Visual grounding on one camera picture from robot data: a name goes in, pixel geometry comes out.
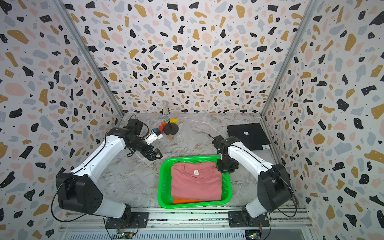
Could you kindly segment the black t-shirt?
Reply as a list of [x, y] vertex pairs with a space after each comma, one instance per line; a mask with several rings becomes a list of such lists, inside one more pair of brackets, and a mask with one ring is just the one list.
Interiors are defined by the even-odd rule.
[[270, 141], [260, 123], [227, 126], [229, 137], [235, 136], [249, 150], [270, 150]]

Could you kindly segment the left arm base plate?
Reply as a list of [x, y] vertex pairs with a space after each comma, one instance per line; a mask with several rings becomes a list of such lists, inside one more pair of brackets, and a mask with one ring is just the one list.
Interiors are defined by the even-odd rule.
[[149, 220], [149, 212], [129, 212], [119, 219], [106, 218], [107, 229], [145, 229]]

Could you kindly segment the orange t-shirt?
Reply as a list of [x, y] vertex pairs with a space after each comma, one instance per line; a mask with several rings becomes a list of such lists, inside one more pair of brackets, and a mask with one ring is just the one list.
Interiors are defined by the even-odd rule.
[[173, 205], [184, 205], [184, 204], [194, 204], [200, 203], [200, 200], [191, 200], [191, 199], [173, 199]]

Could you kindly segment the pink t-shirt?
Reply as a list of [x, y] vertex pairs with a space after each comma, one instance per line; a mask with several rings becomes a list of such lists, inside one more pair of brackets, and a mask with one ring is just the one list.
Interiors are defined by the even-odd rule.
[[222, 174], [215, 162], [176, 163], [171, 168], [171, 196], [201, 202], [222, 199]]

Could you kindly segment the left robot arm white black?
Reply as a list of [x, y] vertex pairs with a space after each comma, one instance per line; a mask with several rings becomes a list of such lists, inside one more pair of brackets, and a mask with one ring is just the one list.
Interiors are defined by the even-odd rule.
[[116, 155], [124, 149], [139, 152], [149, 161], [162, 158], [159, 149], [152, 143], [162, 138], [160, 129], [153, 129], [144, 139], [134, 129], [113, 128], [104, 142], [83, 163], [70, 173], [61, 173], [56, 178], [59, 207], [63, 210], [96, 215], [113, 219], [127, 219], [130, 206], [103, 196], [97, 182]]

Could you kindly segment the green plastic basket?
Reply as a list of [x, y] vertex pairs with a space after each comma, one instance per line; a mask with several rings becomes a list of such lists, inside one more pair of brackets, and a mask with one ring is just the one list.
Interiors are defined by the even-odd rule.
[[233, 195], [230, 175], [219, 171], [219, 156], [171, 158], [163, 162], [158, 203], [165, 209], [227, 204]]

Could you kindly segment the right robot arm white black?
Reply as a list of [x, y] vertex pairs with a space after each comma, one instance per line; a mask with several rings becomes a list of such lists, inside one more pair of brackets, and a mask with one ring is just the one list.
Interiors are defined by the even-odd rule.
[[288, 172], [283, 165], [273, 165], [265, 161], [234, 136], [227, 139], [223, 136], [214, 137], [213, 146], [221, 155], [217, 160], [221, 173], [233, 173], [242, 165], [257, 180], [257, 198], [242, 209], [245, 220], [271, 213], [287, 201], [296, 200]]

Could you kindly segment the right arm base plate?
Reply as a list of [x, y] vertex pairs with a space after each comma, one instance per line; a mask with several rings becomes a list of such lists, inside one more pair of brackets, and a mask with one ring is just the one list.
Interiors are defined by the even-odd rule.
[[252, 218], [247, 211], [229, 211], [228, 218], [230, 228], [268, 228], [270, 226], [267, 214]]

